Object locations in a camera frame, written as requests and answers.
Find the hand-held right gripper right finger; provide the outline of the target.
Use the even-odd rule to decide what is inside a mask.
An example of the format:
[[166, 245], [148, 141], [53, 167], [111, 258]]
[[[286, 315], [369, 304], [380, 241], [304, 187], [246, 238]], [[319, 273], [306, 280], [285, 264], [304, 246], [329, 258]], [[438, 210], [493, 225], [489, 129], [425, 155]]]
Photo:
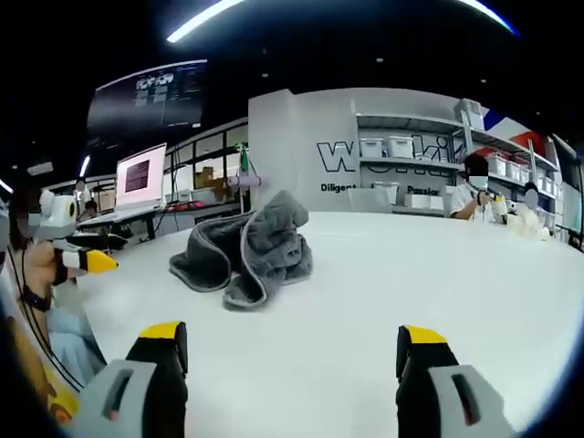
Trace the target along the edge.
[[395, 396], [400, 437], [514, 437], [504, 400], [439, 333], [400, 326]]

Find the person's left hand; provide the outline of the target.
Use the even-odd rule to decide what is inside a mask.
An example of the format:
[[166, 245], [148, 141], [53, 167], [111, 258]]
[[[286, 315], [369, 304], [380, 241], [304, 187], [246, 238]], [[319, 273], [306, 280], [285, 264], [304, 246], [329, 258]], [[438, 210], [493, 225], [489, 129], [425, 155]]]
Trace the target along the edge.
[[48, 242], [30, 245], [24, 255], [23, 278], [30, 290], [39, 297], [51, 294], [57, 277], [57, 260], [54, 246]]

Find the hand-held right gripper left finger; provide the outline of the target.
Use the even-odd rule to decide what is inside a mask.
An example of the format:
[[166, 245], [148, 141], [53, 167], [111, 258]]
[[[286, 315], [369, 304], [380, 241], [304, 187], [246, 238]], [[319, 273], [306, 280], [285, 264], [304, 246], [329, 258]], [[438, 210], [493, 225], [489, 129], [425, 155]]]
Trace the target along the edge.
[[108, 364], [80, 393], [74, 437], [184, 437], [188, 388], [186, 324], [142, 331], [124, 360]]

